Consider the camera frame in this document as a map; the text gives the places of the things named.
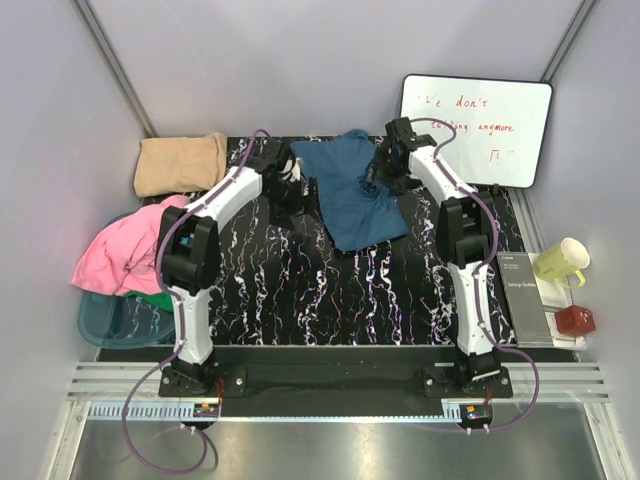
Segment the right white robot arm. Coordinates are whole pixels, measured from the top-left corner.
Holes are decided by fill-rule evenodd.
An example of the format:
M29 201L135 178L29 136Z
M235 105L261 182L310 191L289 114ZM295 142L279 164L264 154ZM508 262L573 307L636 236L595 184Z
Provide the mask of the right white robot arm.
M425 187L439 203L436 251L446 263L457 308L457 359L449 381L466 396L482 395L500 374L497 341L491 332L488 294L489 264L497 253L498 233L493 199L466 183L441 155L457 136L456 129L437 143L413 128L420 119L396 118L385 125L367 181L379 182L395 194Z

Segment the blue t shirt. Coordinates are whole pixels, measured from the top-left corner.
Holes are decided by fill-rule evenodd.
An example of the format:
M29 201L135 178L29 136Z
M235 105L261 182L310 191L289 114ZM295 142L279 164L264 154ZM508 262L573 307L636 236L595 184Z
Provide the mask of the blue t shirt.
M317 182L320 213L342 252L355 252L408 233L389 189L367 179L376 153L366 131L354 129L331 141L291 144L302 172Z

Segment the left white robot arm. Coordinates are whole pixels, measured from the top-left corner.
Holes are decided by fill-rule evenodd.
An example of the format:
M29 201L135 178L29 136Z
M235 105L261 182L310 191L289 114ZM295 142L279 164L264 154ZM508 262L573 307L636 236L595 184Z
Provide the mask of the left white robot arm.
M289 144L274 138L259 152L247 149L240 164L203 197L162 214L156 272L175 322L174 352L160 365L162 397L223 392L209 330L210 291L221 270L219 234L259 197L267 199L269 222L279 228L291 230L294 218L318 215L316 184L303 182Z

